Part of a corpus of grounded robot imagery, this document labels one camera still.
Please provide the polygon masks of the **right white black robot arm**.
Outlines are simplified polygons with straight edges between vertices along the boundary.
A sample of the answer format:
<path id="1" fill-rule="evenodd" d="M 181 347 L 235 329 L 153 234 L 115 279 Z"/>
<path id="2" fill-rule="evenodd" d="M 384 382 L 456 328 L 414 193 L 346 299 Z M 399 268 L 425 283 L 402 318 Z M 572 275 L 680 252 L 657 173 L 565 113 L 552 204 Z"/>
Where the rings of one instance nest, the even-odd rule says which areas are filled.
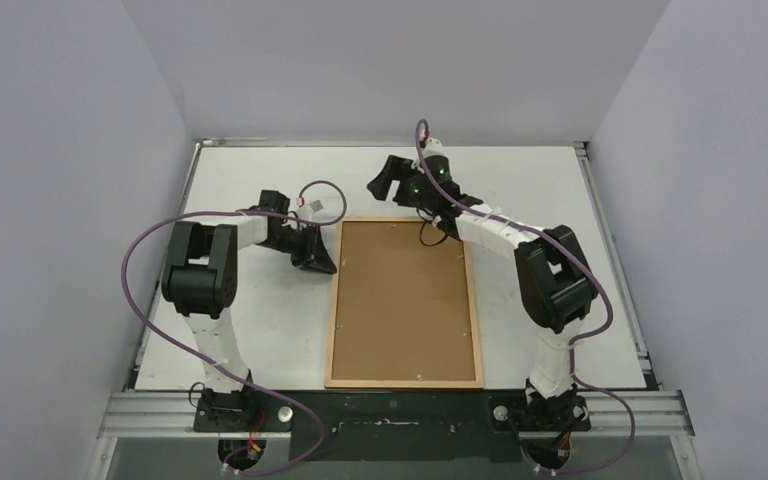
<path id="1" fill-rule="evenodd" d="M 587 261 L 575 233 L 565 225 L 525 227 L 462 192 L 443 155 L 424 161 L 391 155 L 367 189 L 379 201 L 392 200 L 426 215 L 446 236 L 479 245 L 514 265 L 523 308 L 538 327 L 524 419 L 542 431 L 586 420 L 573 378 L 571 341 L 598 291 L 583 271 Z"/>

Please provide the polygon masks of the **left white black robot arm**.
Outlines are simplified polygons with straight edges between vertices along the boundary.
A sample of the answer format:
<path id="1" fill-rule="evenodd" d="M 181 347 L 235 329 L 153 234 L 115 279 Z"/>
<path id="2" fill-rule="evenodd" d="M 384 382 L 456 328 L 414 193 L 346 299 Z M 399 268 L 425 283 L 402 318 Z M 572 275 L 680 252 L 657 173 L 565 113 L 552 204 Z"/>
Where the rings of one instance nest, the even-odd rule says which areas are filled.
<path id="1" fill-rule="evenodd" d="M 322 208 L 318 200 L 291 200 L 278 191 L 264 190 L 247 212 L 173 225 L 161 293 L 182 316 L 204 357 L 200 409 L 220 416 L 233 430 L 250 428 L 260 410 L 231 315 L 238 289 L 238 253 L 258 246 L 288 255 L 299 270 L 335 274 L 337 267 L 314 222 Z"/>

